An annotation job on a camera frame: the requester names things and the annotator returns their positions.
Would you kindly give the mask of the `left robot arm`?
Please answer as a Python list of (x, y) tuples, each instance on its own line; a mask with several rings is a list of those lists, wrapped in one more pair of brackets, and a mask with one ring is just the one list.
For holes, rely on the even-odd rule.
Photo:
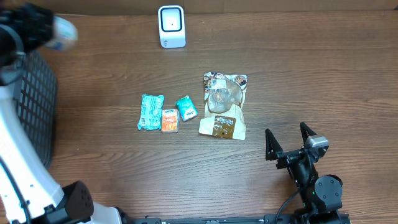
[(83, 182), (62, 187), (47, 171), (58, 85), (37, 49), (74, 26), (26, 3), (1, 12), (1, 200), (9, 223), (129, 223), (91, 198)]

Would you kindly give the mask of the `brown white snack bag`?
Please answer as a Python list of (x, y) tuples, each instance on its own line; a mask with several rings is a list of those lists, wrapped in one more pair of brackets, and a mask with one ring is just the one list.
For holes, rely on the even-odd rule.
[(248, 77), (207, 72), (203, 76), (205, 114), (199, 133), (218, 138), (244, 140), (246, 125), (243, 105)]

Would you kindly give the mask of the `teal tissue pack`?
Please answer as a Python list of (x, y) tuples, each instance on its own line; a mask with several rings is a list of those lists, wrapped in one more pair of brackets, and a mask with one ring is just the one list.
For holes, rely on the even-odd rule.
[(198, 115), (198, 111), (193, 104), (192, 99), (186, 95), (175, 102), (183, 121), (188, 121)]

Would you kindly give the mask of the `orange tissue pack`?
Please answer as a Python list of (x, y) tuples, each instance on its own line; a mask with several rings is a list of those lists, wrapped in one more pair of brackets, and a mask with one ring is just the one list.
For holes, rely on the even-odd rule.
[(162, 111), (161, 131), (163, 133), (177, 133), (180, 122), (178, 109), (168, 109)]

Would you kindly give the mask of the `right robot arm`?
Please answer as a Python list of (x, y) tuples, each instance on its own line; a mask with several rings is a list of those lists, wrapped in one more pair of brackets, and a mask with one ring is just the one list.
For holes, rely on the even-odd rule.
[[(279, 208), (274, 218), (266, 218), (274, 223), (313, 223), (345, 224), (350, 223), (348, 215), (339, 213), (343, 206), (343, 182), (336, 175), (319, 176), (315, 163), (322, 158), (328, 148), (328, 139), (311, 130), (304, 122), (300, 123), (303, 146), (300, 149), (285, 152), (270, 129), (265, 130), (266, 160), (277, 161), (276, 168), (287, 169), (294, 180), (297, 191)], [(282, 211), (292, 199), (299, 195), (303, 208), (293, 214), (282, 215)]]

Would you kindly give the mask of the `green capped plastic bottle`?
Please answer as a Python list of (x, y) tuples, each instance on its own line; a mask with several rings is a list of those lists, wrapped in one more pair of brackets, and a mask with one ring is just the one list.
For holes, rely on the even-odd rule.
[(72, 49), (77, 41), (77, 28), (70, 21), (55, 16), (53, 37), (44, 46), (54, 50), (66, 51)]

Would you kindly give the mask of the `long teal wipes pack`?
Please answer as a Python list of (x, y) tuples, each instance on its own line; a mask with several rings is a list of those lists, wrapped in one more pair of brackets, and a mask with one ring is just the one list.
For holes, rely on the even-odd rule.
[(142, 95), (141, 115), (137, 124), (138, 130), (161, 129), (163, 104), (164, 95)]

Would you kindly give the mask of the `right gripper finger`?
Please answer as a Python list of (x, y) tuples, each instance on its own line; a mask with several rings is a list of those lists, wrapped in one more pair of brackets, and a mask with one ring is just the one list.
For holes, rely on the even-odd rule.
[(278, 155), (283, 153), (279, 142), (276, 140), (270, 129), (265, 130), (266, 135), (266, 160), (273, 161), (278, 159)]
[(317, 133), (309, 128), (304, 122), (300, 123), (300, 131), (303, 139), (304, 145), (314, 145), (314, 138)]

